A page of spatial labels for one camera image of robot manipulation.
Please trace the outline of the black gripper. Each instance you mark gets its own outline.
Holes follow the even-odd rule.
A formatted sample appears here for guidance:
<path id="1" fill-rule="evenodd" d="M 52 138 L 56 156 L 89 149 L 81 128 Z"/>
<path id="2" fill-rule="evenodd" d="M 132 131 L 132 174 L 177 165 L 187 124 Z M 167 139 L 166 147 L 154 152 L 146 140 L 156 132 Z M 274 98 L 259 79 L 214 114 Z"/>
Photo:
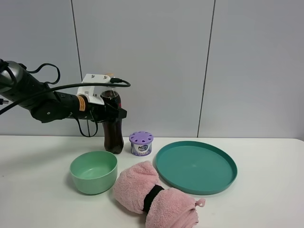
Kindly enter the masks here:
<path id="1" fill-rule="evenodd" d="M 89 120 L 101 123 L 111 119 L 124 119 L 127 111 L 118 104 L 107 103 L 93 104 L 88 102 L 84 95 L 77 95 L 78 104 L 76 105 L 76 119 Z"/>

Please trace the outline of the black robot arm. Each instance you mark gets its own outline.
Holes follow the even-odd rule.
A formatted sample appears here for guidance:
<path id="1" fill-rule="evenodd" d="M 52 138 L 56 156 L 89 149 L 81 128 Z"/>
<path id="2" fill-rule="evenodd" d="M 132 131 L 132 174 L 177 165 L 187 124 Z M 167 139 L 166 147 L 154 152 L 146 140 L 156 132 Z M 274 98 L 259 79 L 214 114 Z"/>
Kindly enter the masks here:
<path id="1" fill-rule="evenodd" d="M 116 87 L 130 87 L 129 82 L 108 75 L 86 74 L 80 84 L 57 86 L 59 71 L 55 82 L 40 82 L 33 76 L 45 66 L 28 71 L 23 64 L 1 60 L 0 103 L 11 102 L 1 109 L 1 114 L 20 106 L 42 123 L 63 119 L 101 123 L 126 117 L 126 110 L 111 102 L 109 95 Z"/>

